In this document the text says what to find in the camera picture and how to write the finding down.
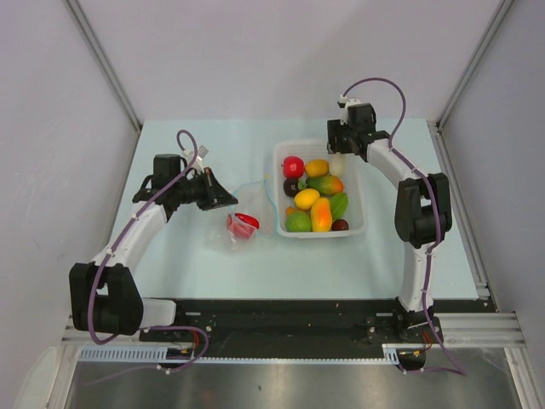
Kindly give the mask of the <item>clear zip top bag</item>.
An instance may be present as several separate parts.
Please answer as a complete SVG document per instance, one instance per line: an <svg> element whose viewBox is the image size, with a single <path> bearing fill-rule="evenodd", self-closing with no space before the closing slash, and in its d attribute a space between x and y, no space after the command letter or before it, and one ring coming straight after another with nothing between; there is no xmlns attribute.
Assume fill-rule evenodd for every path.
<svg viewBox="0 0 545 409"><path fill-rule="evenodd" d="M272 239L278 224L278 208L270 187L265 177L235 188L232 194L238 203L219 210L205 230L205 245L213 251L240 252Z"/></svg>

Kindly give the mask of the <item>red bell pepper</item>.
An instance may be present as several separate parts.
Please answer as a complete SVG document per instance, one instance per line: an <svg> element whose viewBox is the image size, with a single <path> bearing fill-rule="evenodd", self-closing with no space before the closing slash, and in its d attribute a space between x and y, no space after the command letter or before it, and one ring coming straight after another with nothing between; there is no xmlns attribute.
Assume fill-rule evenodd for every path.
<svg viewBox="0 0 545 409"><path fill-rule="evenodd" d="M259 229L260 222L253 216L239 212L227 215L227 230L235 239L250 239Z"/></svg>

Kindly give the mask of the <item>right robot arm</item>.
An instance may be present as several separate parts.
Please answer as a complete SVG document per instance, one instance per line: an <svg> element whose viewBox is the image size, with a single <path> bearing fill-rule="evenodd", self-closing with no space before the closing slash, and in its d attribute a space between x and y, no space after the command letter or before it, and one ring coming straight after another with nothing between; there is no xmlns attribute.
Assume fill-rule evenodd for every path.
<svg viewBox="0 0 545 409"><path fill-rule="evenodd" d="M394 226L404 242L404 277L389 326L403 342L432 331L435 251L452 227L450 183L443 173L426 174L376 129L369 103L342 97L339 119L327 123L328 152L352 153L378 169L397 188Z"/></svg>

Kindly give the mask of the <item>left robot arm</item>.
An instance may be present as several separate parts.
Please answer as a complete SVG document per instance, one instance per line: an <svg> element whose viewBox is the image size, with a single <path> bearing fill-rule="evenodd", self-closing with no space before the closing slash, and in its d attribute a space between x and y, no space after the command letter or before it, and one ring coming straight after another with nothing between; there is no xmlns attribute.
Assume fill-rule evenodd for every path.
<svg viewBox="0 0 545 409"><path fill-rule="evenodd" d="M181 205L195 204L207 211L231 206L238 200L215 178L209 167L193 176L194 161L177 154L159 154L153 172L132 199L127 224L91 262L76 263L69 273L72 323L92 337L130 336L158 327L169 340L183 338L187 318L166 299L144 298L133 274L148 246Z"/></svg>

